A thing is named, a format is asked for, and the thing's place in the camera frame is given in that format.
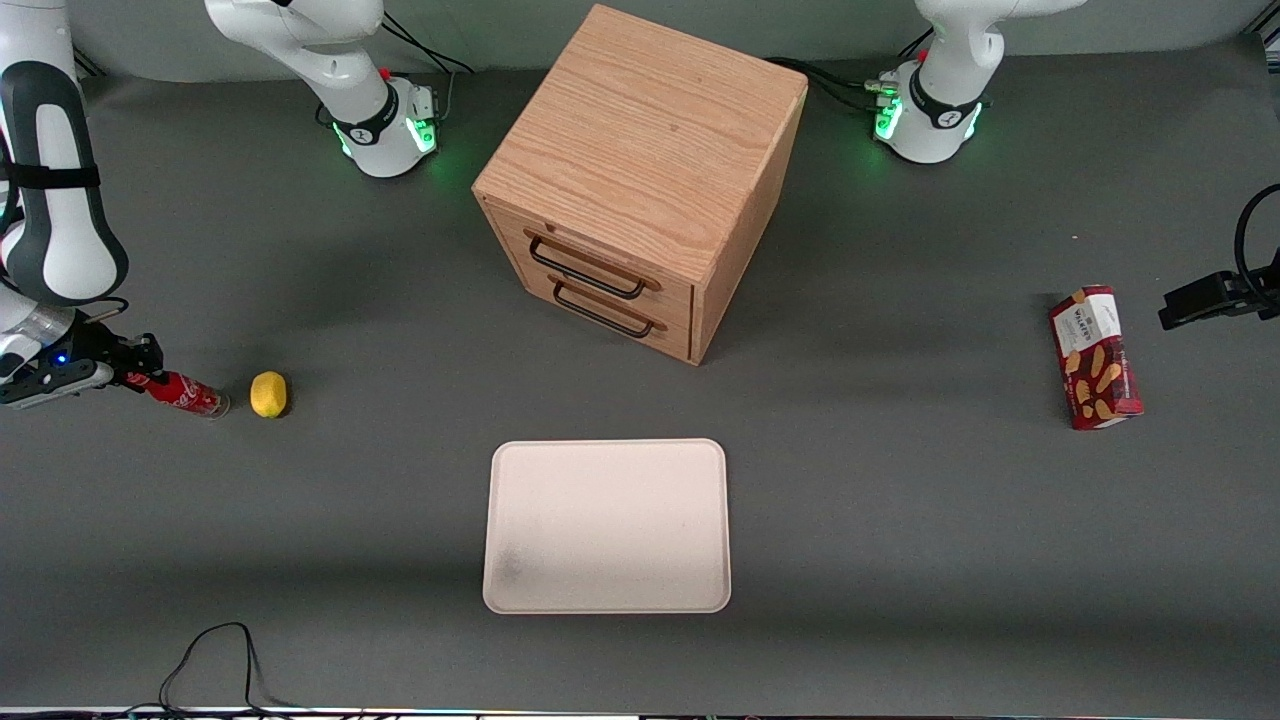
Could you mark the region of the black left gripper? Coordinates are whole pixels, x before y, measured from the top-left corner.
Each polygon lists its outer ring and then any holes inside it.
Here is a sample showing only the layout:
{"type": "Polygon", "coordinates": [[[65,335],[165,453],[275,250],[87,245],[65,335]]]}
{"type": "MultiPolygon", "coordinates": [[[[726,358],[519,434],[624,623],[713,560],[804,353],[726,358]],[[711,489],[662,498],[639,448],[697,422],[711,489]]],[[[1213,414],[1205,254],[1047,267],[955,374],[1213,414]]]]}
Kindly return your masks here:
{"type": "Polygon", "coordinates": [[[1251,270],[1245,283],[1234,272],[1215,272],[1164,296],[1158,310],[1165,331],[1216,316],[1248,313],[1248,300],[1262,322],[1279,318],[1279,270],[1251,270]]]}

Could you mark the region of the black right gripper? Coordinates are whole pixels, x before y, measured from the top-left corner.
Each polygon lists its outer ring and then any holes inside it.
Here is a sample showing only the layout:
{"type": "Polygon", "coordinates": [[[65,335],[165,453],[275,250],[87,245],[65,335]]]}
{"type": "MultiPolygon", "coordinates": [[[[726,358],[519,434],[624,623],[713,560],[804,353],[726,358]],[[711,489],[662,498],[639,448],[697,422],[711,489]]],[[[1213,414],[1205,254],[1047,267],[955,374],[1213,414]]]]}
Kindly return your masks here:
{"type": "Polygon", "coordinates": [[[137,395],[147,392],[148,379],[127,379],[127,372],[164,373],[164,354],[155,334],[143,333],[127,340],[101,322],[77,319],[61,338],[36,356],[29,378],[47,383],[45,377],[50,375],[58,383],[70,373],[79,379],[74,365],[87,361],[102,364],[109,370],[109,383],[137,395]]]}

